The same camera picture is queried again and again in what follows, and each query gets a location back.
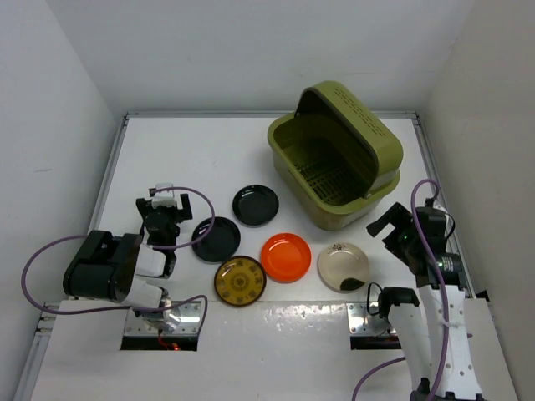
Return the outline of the orange plate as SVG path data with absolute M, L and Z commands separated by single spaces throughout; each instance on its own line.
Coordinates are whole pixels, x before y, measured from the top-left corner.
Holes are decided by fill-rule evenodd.
M 303 278 L 312 263 L 308 243 L 293 233 L 278 233 L 262 246 L 261 264 L 276 282 L 290 283 Z

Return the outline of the yellow patterned brown-rim plate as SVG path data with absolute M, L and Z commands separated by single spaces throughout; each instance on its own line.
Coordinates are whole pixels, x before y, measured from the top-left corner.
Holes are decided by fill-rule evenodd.
M 218 298 L 230 307 L 247 307 L 264 293 L 267 275 L 259 261 L 235 256 L 223 262 L 214 276 Z

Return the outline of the black plate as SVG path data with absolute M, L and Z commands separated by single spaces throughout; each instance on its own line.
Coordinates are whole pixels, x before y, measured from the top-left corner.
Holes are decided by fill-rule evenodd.
M 247 185 L 233 197 L 234 216 L 245 226 L 263 226 L 278 213 L 279 199 L 265 185 Z
M 230 259 L 241 243 L 241 232 L 237 225 L 226 217 L 217 216 L 207 236 L 192 245 L 198 258 L 208 263 Z

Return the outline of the cream plate with dark spot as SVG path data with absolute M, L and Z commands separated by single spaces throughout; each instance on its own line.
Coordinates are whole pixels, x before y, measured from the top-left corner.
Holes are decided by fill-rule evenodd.
M 369 280 L 369 258 L 354 244 L 335 243 L 319 253 L 318 274 L 331 290 L 355 292 Z

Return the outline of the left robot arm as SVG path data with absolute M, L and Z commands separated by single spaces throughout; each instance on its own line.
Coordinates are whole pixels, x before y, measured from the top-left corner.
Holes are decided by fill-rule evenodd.
M 174 271 L 174 246 L 179 225 L 192 218 L 187 194 L 172 191 L 151 193 L 135 205 L 142 219 L 138 234 L 115 236 L 91 231 L 64 273 L 63 289 L 72 297 L 108 300 L 131 306 L 135 315 L 156 325 L 171 320 L 162 308 L 171 304 L 168 291 L 146 278 L 166 279 Z

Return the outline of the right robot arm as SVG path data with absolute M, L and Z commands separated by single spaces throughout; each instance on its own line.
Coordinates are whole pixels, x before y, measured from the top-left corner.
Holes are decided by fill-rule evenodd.
M 448 215 L 433 207 L 410 212 L 394 203 L 367 232 L 392 232 L 385 249 L 409 267 L 415 288 L 385 287 L 378 316 L 395 331 L 410 370 L 412 400 L 482 400 L 466 329 L 467 279 L 461 257 L 448 252 Z

